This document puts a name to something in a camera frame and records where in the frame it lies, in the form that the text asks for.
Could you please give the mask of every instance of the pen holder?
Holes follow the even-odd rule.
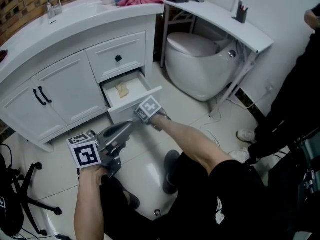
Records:
[[[247,11],[238,8],[238,11],[237,11],[237,13],[236,13],[236,18],[234,18],[234,19],[235,19],[236,21],[244,24],[244,23],[246,23],[247,14],[248,14]]]

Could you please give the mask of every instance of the toilet flush button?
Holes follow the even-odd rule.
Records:
[[[231,58],[235,58],[235,57],[237,56],[237,53],[236,53],[234,50],[230,50],[230,51],[229,51],[229,56],[230,56]]]

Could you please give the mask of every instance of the cabinet door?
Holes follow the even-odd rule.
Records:
[[[85,51],[53,64],[32,81],[68,125],[106,107]]]
[[[61,117],[40,96],[31,80],[24,83],[0,103],[0,118],[17,132],[25,132],[37,141],[67,126]]]

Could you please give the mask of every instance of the drawer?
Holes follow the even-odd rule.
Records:
[[[116,85],[120,83],[125,83],[129,90],[129,94],[123,98],[120,98],[116,89]],[[150,95],[160,102],[162,87],[152,89],[139,70],[120,75],[100,85],[110,105],[108,112],[114,124],[133,120],[138,105]]]
[[[145,65],[146,32],[122,36],[86,50],[98,83]]]

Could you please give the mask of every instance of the pink towel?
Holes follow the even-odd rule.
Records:
[[[145,4],[164,4],[162,0],[121,0],[118,2],[119,6],[136,6]]]

